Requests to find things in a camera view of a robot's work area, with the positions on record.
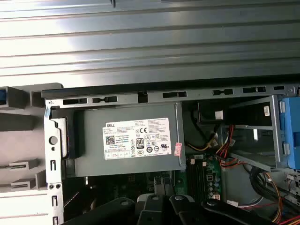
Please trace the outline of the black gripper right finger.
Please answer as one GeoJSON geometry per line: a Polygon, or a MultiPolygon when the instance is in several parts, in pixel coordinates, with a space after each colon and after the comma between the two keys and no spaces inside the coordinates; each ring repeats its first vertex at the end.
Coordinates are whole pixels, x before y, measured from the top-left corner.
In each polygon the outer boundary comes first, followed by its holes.
{"type": "Polygon", "coordinates": [[[174,213],[183,225],[274,225],[272,220],[216,199],[201,204],[191,202],[184,195],[172,195],[174,213]]]}

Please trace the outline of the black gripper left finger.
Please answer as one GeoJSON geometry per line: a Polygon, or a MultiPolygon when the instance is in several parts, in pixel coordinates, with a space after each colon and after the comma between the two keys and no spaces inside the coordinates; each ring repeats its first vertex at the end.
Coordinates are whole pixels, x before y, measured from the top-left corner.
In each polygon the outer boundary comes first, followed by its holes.
{"type": "Polygon", "coordinates": [[[64,222],[65,225],[177,225],[166,195],[143,194],[137,202],[120,197],[64,222]]]}

